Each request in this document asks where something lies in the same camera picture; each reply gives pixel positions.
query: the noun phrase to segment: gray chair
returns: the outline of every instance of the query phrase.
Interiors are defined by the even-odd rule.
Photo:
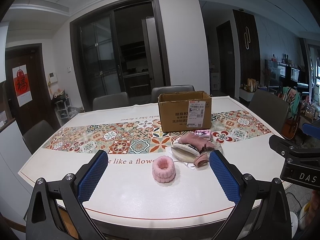
[[[121,92],[118,94],[95,98],[92,103],[92,109],[93,111],[95,111],[95,110],[125,107],[129,105],[130,103],[129,103],[128,94],[126,92]]]
[[[195,91],[195,88],[192,85],[153,88],[151,92],[151,103],[157,103],[158,97],[161,94],[174,93],[174,92],[189,92],[189,91]]]
[[[289,112],[287,102],[274,94],[258,89],[253,94],[248,108],[281,133]]]
[[[31,129],[29,129],[22,137],[31,154],[54,134],[54,129],[47,121],[42,120]]]

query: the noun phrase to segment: screw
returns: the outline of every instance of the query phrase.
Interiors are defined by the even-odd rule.
[[[72,173],[68,173],[64,178],[66,179],[66,180],[71,180],[71,179],[73,179],[73,174]]]
[[[279,178],[274,178],[274,181],[275,181],[275,183],[277,183],[277,184],[281,184],[281,183],[282,183],[281,179],[279,179]]]
[[[39,178],[39,179],[37,179],[37,184],[42,184],[43,183],[43,178]]]
[[[252,175],[249,174],[249,173],[246,173],[246,174],[244,174],[243,176],[244,176],[244,178],[245,178],[246,180],[252,180]]]

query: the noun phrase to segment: white tablecloth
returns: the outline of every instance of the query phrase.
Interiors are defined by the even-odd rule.
[[[248,111],[269,128],[271,133],[223,143],[226,159],[242,173],[250,173],[257,180],[271,181],[274,177],[279,177],[284,159],[271,150],[268,144],[272,134],[279,134],[230,97],[212,98],[212,113],[235,110]],[[128,122],[130,119],[159,119],[158,105],[135,105],[78,114],[64,127]],[[175,163],[177,176],[174,181],[157,183],[151,174],[151,163],[147,160],[154,160],[163,154],[109,154],[111,162],[90,200],[83,203],[90,217],[141,228],[187,227],[228,217],[234,203],[228,201],[208,165],[191,170],[183,163]],[[92,156],[93,154],[39,148],[21,168],[19,175],[32,186],[39,177],[44,177],[46,181],[61,180],[67,173],[76,173]],[[283,185],[287,188],[290,184],[283,182]]]

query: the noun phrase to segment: marble wall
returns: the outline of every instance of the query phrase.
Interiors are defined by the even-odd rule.
[[[281,62],[284,54],[288,54],[289,59],[295,64],[304,65],[298,36],[265,17],[260,15],[254,17],[259,37],[261,70],[264,69],[264,60],[271,59],[273,54],[277,61]]]

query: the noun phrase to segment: clothing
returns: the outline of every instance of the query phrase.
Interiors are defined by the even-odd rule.
[[[300,94],[293,88],[284,87],[282,99],[290,105],[288,118],[293,118],[298,112],[298,105],[301,100]]]

